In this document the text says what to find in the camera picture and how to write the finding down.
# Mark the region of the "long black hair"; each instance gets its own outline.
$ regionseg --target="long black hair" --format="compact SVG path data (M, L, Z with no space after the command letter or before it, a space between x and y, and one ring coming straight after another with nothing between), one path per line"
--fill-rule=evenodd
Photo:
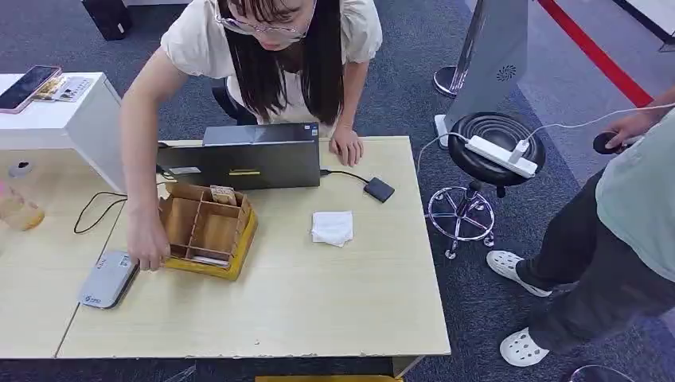
M259 22L287 18L283 0L218 0L225 18L232 16L228 1L242 15L250 13ZM305 105L319 121L331 125L344 103L340 0L315 1L307 35L295 44L302 48L299 74ZM263 49L253 36L229 29L225 29L225 35L246 107L269 121L270 111L278 113L288 101L279 53Z

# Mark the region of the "black chair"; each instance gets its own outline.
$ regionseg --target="black chair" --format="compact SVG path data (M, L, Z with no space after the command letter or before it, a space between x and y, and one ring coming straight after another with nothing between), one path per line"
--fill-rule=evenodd
M221 78L211 81L211 93L220 107L232 119L236 120L237 125L257 125L258 119L250 111L237 103L228 91L228 79Z
M518 141L530 134L530 130L516 119L491 112L467 115L457 121L451 131L467 138L478 135L507 150L513 150ZM529 145L523 158L536 163L536 171L539 172L546 157L544 144L534 136L529 140ZM494 246L494 211L479 193L482 183L496 186L497 196L501 198L506 194L506 187L519 185L528 179L469 151L464 141L453 135L448 139L448 152L457 167L473 177L474 181L468 187L446 187L437 191L429 200L427 216L436 229L450 238L445 255L448 259L454 259L459 242L483 240L487 247ZM448 225L451 232L443 227Z

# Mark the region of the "woman's left hand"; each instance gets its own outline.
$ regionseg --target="woman's left hand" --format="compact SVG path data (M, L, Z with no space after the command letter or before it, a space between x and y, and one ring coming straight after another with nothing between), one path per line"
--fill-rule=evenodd
M330 139L330 152L340 158L342 165L354 167L363 156L363 142L351 127L338 126Z

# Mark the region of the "white power bank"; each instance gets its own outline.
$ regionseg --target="white power bank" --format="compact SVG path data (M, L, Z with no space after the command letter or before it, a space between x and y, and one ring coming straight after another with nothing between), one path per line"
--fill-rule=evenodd
M117 304L128 288L138 265L124 251L106 251L82 286L80 303L108 309Z

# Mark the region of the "red stripe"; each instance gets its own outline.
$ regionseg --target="red stripe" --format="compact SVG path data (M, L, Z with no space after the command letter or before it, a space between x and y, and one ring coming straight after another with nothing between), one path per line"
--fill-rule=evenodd
M539 0L560 28L586 53L595 66L637 107L643 107L654 99L631 79L554 0Z

